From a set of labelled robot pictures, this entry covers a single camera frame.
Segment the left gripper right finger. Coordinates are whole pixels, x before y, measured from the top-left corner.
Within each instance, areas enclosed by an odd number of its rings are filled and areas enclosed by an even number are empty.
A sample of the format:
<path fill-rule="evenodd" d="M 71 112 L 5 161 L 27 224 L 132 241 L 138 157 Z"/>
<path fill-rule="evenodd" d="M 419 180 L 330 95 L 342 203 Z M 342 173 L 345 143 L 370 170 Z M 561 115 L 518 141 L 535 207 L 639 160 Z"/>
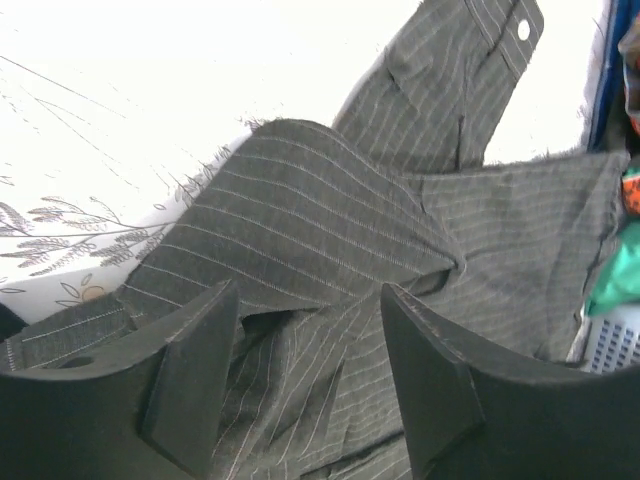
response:
<path fill-rule="evenodd" d="M 381 292 L 416 479 L 635 479 L 639 369 L 603 375 L 520 355 Z"/>

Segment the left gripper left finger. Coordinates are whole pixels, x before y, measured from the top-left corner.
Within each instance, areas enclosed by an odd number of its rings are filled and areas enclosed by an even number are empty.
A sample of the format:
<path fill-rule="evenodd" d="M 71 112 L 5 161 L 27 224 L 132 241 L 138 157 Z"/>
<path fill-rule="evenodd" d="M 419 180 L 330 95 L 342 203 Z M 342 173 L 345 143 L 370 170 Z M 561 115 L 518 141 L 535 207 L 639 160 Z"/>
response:
<path fill-rule="evenodd" d="M 1 377 L 5 479 L 205 479 L 239 298 L 212 287 L 54 369 Z"/>

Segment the black pinstriped long sleeve shirt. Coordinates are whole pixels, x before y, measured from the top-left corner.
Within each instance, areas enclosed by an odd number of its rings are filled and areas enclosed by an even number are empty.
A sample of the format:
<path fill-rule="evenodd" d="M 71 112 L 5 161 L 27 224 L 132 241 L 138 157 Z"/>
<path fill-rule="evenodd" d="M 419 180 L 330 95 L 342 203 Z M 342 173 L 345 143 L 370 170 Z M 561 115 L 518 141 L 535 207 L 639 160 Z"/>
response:
<path fill-rule="evenodd" d="M 1 344 L 1 377 L 65 362 L 232 282 L 239 307 L 205 479 L 409 479 L 381 292 L 396 285 L 562 365 L 625 221 L 629 156 L 488 166 L 546 16 L 425 1 L 338 122 L 253 129 L 112 293 Z"/>

